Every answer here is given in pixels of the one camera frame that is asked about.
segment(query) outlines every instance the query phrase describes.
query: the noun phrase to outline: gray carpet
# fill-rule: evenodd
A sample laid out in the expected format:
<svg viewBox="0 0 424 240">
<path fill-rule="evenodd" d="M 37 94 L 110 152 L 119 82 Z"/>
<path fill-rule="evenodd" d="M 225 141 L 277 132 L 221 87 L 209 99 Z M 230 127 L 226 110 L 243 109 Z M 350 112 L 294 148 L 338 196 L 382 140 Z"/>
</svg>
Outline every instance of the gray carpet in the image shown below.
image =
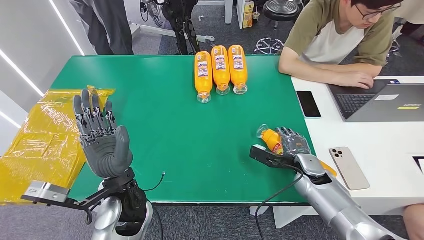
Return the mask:
<svg viewBox="0 0 424 240">
<path fill-rule="evenodd" d="M 166 240 L 259 240 L 255 218 L 243 207 L 158 206 Z M 407 238 L 400 216 L 374 216 L 378 223 Z M 93 225 L 85 225 L 83 212 L 60 207 L 0 207 L 0 240 L 89 240 Z M 268 210 L 259 217 L 268 240 L 338 240 L 319 216 L 303 216 L 282 229 L 275 229 Z M 155 215 L 146 235 L 160 240 Z"/>
<path fill-rule="evenodd" d="M 138 0 L 125 0 L 128 19 L 133 23 L 154 26 L 149 20 L 142 22 Z M 196 6 L 193 23 L 198 35 L 216 38 L 217 45 L 229 47 L 242 45 L 247 54 L 253 53 L 256 42 L 270 36 L 273 25 L 261 16 L 259 23 L 252 28 L 239 30 L 236 11 L 233 11 L 233 24 L 225 25 L 224 7 Z M 281 23 L 278 38 L 287 39 L 293 23 Z M 383 76 L 424 76 L 424 47 L 406 36 L 399 38 L 402 57 L 392 56 L 383 69 Z M 202 49 L 210 46 L 202 43 Z M 175 38 L 141 33 L 134 38 L 136 54 L 177 54 Z M 352 56 L 345 60 L 349 63 Z M 244 207 L 198 207 L 198 206 L 158 206 L 162 218 L 166 240 L 258 240 L 259 232 L 255 218 Z M 377 222 L 395 234 L 407 238 L 400 216 L 375 216 Z M 93 226 L 84 223 L 85 214 L 77 210 L 42 205 L 0 207 L 0 240 L 89 240 Z M 283 229 L 275 229 L 274 216 L 268 210 L 259 217 L 264 235 L 269 240 L 337 240 L 334 231 L 325 226 L 318 216 L 303 216 Z M 160 239 L 157 216 L 148 230 L 148 240 Z"/>
</svg>

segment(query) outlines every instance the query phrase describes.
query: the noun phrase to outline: robotic thumb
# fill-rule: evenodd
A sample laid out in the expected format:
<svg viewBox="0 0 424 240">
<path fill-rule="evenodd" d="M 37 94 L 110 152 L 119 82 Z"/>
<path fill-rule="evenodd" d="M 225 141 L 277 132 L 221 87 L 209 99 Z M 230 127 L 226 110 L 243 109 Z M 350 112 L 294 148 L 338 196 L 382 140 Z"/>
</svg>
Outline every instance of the robotic thumb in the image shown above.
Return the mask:
<svg viewBox="0 0 424 240">
<path fill-rule="evenodd" d="M 115 147 L 115 160 L 119 163 L 126 163 L 130 151 L 130 136 L 128 135 L 125 126 L 119 126 L 115 132 L 116 147 Z"/>
</svg>

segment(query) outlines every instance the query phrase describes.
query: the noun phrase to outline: green table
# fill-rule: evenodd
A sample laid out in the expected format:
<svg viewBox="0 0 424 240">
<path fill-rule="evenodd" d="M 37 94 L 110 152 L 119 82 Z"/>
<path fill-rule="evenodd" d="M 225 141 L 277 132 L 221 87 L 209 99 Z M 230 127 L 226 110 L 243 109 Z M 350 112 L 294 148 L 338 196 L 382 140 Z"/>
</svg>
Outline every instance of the green table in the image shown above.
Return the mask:
<svg viewBox="0 0 424 240">
<path fill-rule="evenodd" d="M 194 56 L 75 56 L 51 86 L 116 89 L 109 99 L 119 125 L 130 135 L 132 168 L 141 188 L 156 203 L 252 205 L 294 179 L 288 169 L 269 168 L 249 157 L 261 124 L 285 126 L 312 146 L 289 76 L 278 73 L 278 57 L 247 57 L 248 92 L 197 102 Z M 70 198 L 97 191 L 101 179 L 85 165 Z M 292 187 L 273 203 L 305 203 Z"/>
</svg>

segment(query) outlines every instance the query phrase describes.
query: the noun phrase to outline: black hair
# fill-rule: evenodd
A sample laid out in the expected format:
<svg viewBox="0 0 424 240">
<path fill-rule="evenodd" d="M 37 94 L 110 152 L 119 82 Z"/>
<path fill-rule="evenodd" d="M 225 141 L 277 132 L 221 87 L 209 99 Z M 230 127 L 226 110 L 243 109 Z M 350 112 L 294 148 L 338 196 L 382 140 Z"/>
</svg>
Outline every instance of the black hair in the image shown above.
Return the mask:
<svg viewBox="0 0 424 240">
<path fill-rule="evenodd" d="M 366 8 L 377 10 L 382 7 L 399 4 L 404 0 L 351 0 L 352 7 L 356 4 L 363 4 Z"/>
</svg>

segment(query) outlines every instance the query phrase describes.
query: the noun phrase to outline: white wall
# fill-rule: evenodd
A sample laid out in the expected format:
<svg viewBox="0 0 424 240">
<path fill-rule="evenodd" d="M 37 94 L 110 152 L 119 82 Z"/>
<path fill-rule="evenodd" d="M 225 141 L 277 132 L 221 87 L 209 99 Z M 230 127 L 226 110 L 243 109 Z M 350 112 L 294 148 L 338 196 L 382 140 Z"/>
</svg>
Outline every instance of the white wall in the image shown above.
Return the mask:
<svg viewBox="0 0 424 240">
<path fill-rule="evenodd" d="M 71 56 L 81 55 L 54 3 L 85 55 L 95 55 L 68 0 L 0 0 L 0 50 L 45 93 Z M 0 57 L 0 112 L 21 125 L 41 96 Z M 0 116 L 0 156 L 18 128 Z"/>
<path fill-rule="evenodd" d="M 28 113 L 2 91 L 0 91 L 0 103 L 1 113 L 7 115 L 10 119 L 12 119 L 12 121 L 20 126 L 24 123 Z M 19 128 L 6 118 L 0 116 L 0 129 L 0 156 L 2 156 L 9 148 L 15 138 L 15 135 L 18 133 Z"/>
</svg>

